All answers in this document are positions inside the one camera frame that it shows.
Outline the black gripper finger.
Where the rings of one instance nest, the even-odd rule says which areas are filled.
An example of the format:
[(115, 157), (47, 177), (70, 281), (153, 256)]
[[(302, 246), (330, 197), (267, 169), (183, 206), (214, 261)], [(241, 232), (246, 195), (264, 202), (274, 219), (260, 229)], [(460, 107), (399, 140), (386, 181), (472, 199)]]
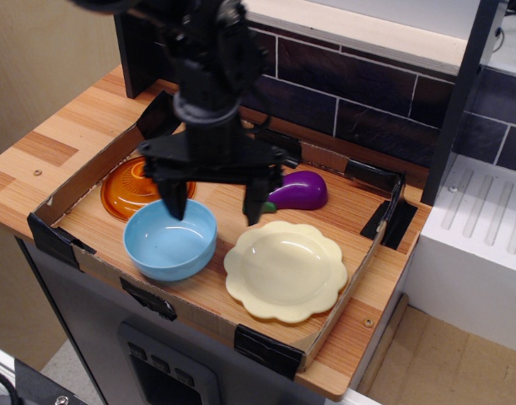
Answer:
[(250, 179), (245, 185), (243, 211), (249, 226), (260, 221), (264, 205), (273, 188), (271, 179), (267, 177)]
[(184, 181), (161, 180), (157, 182), (157, 188), (170, 215), (175, 219), (182, 220), (187, 202), (186, 183)]

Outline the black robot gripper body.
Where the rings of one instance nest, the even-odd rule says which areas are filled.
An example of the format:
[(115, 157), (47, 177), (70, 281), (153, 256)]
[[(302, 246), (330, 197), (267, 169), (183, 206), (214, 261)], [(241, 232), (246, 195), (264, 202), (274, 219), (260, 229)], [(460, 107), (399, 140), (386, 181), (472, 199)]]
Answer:
[(284, 151), (251, 137), (237, 117), (219, 127), (188, 125), (143, 141), (138, 151), (158, 184), (282, 184)]

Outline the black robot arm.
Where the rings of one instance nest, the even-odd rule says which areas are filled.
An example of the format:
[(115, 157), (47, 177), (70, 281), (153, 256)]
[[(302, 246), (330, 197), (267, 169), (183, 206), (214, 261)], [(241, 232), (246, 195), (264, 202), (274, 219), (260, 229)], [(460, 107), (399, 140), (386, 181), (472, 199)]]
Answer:
[(183, 219), (190, 181), (245, 186), (244, 214), (261, 218), (269, 194), (282, 185), (285, 152), (255, 139), (266, 129), (246, 128), (244, 95), (262, 96), (255, 83), (266, 53), (254, 41), (240, 1), (78, 1), (97, 14), (130, 15), (155, 27), (179, 88), (170, 124), (158, 124), (138, 146), (170, 214)]

